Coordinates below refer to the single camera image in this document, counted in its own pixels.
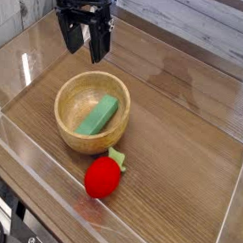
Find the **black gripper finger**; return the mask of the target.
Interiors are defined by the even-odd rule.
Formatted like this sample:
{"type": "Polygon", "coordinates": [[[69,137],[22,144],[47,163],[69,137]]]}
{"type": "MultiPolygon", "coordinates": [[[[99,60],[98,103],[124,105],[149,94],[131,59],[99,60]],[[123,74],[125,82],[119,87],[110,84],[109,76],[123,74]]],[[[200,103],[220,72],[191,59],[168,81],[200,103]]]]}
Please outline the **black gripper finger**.
{"type": "Polygon", "coordinates": [[[92,19],[89,28],[91,61],[98,63],[110,51],[110,25],[92,19]]]}
{"type": "Polygon", "coordinates": [[[78,22],[72,21],[67,15],[58,14],[60,30],[70,53],[75,53],[84,45],[82,27],[78,22]]]}

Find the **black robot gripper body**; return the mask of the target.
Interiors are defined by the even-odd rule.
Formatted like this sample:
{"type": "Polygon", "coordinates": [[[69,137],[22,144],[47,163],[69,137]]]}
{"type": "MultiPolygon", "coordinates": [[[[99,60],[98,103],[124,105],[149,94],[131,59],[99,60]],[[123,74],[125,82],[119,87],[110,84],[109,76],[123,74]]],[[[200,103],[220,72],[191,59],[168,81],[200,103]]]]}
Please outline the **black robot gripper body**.
{"type": "Polygon", "coordinates": [[[101,29],[111,30],[114,27],[111,5],[112,0],[56,0],[55,10],[62,28],[97,21],[101,29]]]}

